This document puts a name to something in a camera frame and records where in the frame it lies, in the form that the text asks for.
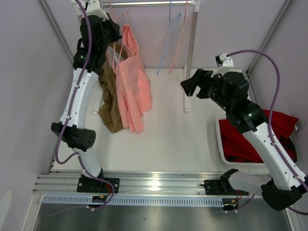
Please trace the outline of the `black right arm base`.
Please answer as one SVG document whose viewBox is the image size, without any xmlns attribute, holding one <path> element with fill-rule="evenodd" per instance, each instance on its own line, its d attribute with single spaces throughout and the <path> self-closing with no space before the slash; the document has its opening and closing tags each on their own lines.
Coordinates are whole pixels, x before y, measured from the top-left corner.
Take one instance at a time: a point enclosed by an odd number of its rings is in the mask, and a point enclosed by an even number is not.
<svg viewBox="0 0 308 231">
<path fill-rule="evenodd" d="M 200 184 L 200 186 L 204 188 L 206 195 L 235 196 L 234 199 L 222 200 L 222 210 L 225 214 L 238 213 L 239 210 L 246 207 L 254 198 L 254 196 L 252 196 L 246 203 L 241 205 L 240 200 L 244 195 L 249 195 L 249 193 L 242 190 L 235 190 L 229 183 L 231 175 L 238 172 L 239 170 L 232 168 L 222 174 L 218 180 L 204 180 L 203 183 Z"/>
</svg>

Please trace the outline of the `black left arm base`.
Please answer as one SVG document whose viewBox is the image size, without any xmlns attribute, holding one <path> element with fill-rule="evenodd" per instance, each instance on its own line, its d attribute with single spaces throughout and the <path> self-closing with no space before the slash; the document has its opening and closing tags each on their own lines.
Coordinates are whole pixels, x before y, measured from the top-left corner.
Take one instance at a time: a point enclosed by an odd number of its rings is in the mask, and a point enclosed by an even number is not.
<svg viewBox="0 0 308 231">
<path fill-rule="evenodd" d="M 113 185 L 115 193 L 118 193 L 120 186 L 120 178 L 106 178 L 104 176 L 103 170 L 98 175 L 98 178 L 103 179 Z M 89 178 L 81 174 L 78 185 L 77 192 L 79 193 L 112 193 L 112 188 L 109 184 L 101 182 L 99 180 Z"/>
</svg>

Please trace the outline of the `pink skirt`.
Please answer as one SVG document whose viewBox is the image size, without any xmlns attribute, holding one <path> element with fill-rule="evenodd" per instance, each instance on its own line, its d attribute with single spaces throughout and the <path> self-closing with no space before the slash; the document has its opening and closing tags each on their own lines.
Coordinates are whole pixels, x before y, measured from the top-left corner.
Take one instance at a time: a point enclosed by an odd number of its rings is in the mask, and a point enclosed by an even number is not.
<svg viewBox="0 0 308 231">
<path fill-rule="evenodd" d="M 124 24 L 122 31 L 121 54 L 127 56 L 115 69 L 118 108 L 123 127 L 141 132 L 144 130 L 142 116 L 153 103 L 151 84 L 129 24 Z"/>
</svg>

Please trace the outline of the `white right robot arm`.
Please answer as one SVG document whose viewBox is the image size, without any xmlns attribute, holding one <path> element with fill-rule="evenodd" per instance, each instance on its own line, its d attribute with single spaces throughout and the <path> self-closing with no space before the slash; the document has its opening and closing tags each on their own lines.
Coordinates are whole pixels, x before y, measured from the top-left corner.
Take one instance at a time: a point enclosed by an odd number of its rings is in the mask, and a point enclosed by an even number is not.
<svg viewBox="0 0 308 231">
<path fill-rule="evenodd" d="M 226 119 L 253 146 L 269 170 L 269 176 L 249 175 L 231 169 L 220 177 L 220 190 L 235 190 L 263 197 L 274 210 L 282 211 L 295 204 L 307 192 L 308 178 L 292 161 L 274 133 L 268 132 L 269 119 L 260 106 L 248 99 L 249 83 L 242 73 L 227 72 L 211 76 L 210 71 L 197 69 L 180 83 L 190 97 L 195 89 L 199 99 L 211 99 L 226 113 Z"/>
</svg>

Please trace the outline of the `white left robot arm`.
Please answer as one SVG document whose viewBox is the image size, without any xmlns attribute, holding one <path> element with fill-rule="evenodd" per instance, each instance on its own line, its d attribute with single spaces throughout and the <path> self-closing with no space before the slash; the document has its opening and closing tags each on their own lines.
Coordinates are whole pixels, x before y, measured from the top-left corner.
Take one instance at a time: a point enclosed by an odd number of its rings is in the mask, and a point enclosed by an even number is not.
<svg viewBox="0 0 308 231">
<path fill-rule="evenodd" d="M 87 186 L 96 193 L 104 188 L 104 180 L 99 177 L 103 170 L 93 149 L 96 132 L 86 128 L 86 116 L 108 46 L 121 39 L 119 30 L 120 26 L 109 15 L 106 18 L 88 15 L 81 19 L 81 38 L 73 58 L 73 81 L 68 101 L 60 121 L 51 125 L 52 132 L 58 137 L 53 154 L 55 161 L 63 165 L 77 156 L 82 174 L 89 178 Z"/>
</svg>

